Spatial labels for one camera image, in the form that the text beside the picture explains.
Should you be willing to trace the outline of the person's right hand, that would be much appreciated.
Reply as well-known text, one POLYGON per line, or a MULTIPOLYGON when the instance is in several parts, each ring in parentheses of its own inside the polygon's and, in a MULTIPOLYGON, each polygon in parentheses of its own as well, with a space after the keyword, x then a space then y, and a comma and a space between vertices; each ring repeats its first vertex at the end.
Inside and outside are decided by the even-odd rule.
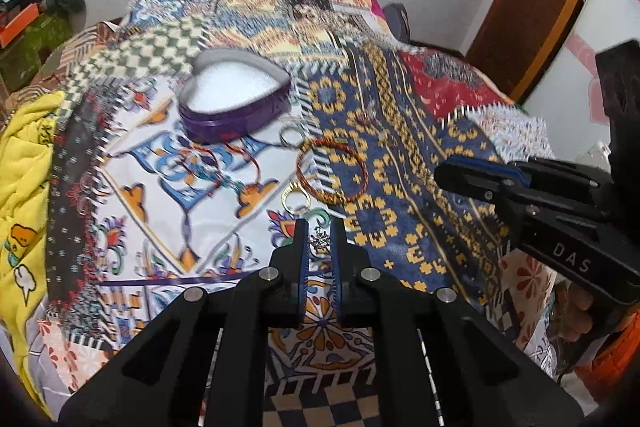
POLYGON ((555 285, 556 301, 559 308, 560 336, 574 343, 592 329, 589 309, 593 297, 581 287, 567 280, 555 285))

